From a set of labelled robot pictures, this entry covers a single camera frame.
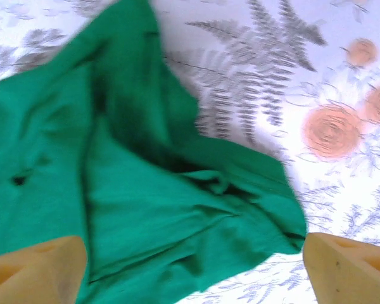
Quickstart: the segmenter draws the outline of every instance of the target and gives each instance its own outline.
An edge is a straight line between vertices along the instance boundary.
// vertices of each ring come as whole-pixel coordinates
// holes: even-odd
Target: fabric fold
[[[303,246],[282,165],[201,137],[145,0],[120,1],[51,62],[0,83],[0,254],[65,235],[78,303],[175,303]]]

